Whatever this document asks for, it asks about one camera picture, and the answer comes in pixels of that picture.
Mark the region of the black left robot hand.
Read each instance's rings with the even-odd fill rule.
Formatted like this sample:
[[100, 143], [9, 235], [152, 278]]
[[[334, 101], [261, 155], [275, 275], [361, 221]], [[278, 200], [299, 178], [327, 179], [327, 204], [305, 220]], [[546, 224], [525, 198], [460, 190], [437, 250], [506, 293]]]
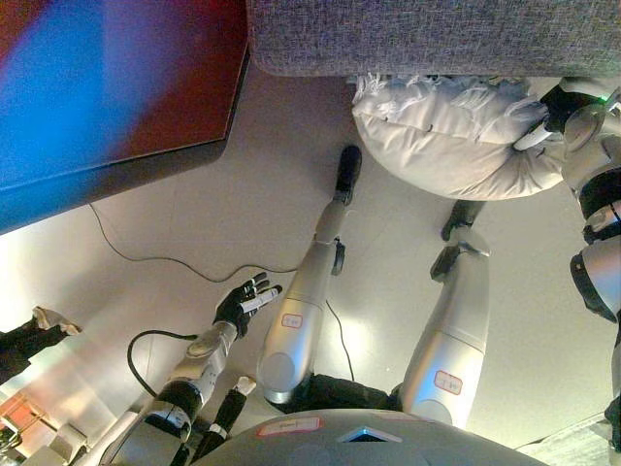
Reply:
[[236, 338], [247, 333], [248, 325], [257, 312], [282, 294], [279, 284], [271, 284], [265, 272], [259, 273], [232, 289], [218, 304], [213, 324], [225, 322], [235, 327]]

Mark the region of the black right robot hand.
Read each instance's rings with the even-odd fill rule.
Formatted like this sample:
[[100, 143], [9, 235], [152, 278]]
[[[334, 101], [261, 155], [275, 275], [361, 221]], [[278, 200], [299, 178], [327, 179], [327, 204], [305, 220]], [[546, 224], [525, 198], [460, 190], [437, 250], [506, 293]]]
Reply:
[[547, 116], [535, 124], [513, 144], [515, 150], [527, 150], [555, 133], [564, 133], [567, 120], [579, 109], [591, 104], [603, 104], [610, 92], [593, 79], [562, 78], [540, 102], [547, 108]]

